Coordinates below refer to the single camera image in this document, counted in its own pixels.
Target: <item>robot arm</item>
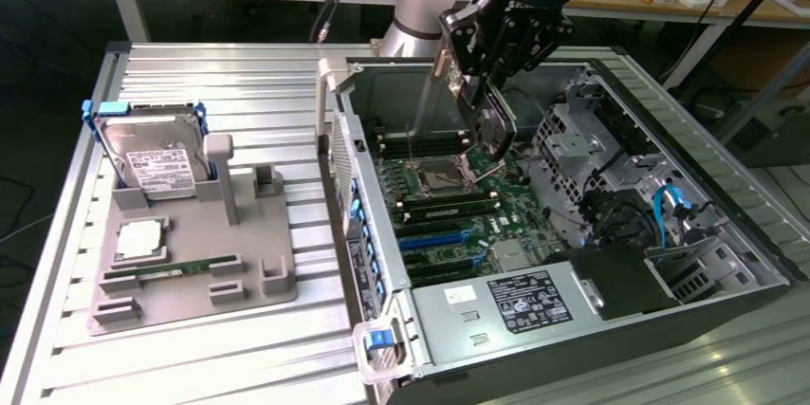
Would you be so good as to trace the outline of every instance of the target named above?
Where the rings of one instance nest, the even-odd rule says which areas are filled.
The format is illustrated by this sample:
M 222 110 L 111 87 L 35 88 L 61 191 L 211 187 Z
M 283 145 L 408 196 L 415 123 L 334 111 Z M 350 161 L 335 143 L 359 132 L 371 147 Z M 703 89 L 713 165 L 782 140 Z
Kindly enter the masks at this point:
M 498 161 L 515 135 L 514 116 L 494 89 L 519 70 L 532 70 L 574 32 L 562 6 L 568 0 L 472 0 L 440 17 L 452 56 L 451 90 L 462 118 Z

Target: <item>motherboard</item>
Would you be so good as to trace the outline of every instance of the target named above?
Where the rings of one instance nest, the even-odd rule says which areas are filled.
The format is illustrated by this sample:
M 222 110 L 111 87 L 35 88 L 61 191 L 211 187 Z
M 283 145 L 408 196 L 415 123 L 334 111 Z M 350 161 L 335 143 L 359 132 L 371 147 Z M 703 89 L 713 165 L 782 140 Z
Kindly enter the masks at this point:
M 376 173 L 414 286 L 443 284 L 527 267 L 564 249 L 519 158 L 491 162 L 475 148 L 386 153 Z

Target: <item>metal bracket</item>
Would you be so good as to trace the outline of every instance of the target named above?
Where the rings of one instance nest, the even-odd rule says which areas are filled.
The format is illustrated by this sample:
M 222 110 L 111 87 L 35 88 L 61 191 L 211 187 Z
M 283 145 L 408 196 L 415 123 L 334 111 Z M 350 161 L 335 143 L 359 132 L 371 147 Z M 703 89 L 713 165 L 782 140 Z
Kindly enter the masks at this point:
M 318 80 L 315 81 L 315 137 L 324 134 L 324 117 L 327 113 L 327 92 L 338 92 L 347 86 L 352 76 L 344 58 L 324 57 L 318 61 Z

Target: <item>hard drive label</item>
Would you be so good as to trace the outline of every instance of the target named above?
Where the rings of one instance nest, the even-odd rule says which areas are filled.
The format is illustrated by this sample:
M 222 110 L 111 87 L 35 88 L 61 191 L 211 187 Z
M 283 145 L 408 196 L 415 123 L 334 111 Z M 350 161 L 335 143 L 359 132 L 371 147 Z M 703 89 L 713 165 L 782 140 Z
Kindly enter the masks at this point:
M 574 319 L 547 271 L 492 280 L 487 284 L 506 329 L 512 334 Z
M 145 193 L 194 188 L 194 174 L 186 149 L 128 152 L 137 184 Z

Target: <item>connector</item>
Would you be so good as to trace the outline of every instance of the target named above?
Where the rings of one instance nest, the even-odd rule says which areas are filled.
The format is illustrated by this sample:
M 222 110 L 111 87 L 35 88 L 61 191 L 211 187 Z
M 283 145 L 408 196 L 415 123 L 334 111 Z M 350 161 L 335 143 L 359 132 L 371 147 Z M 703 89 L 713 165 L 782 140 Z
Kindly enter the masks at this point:
M 378 280 L 378 301 L 380 302 L 380 306 L 382 303 L 384 303 L 384 285 L 382 284 L 382 281 Z
M 400 251 L 427 249 L 430 247 L 451 246 L 462 244 L 470 240 L 470 231 L 464 230 L 452 234 L 423 237 L 418 239 L 406 239 L 400 241 Z

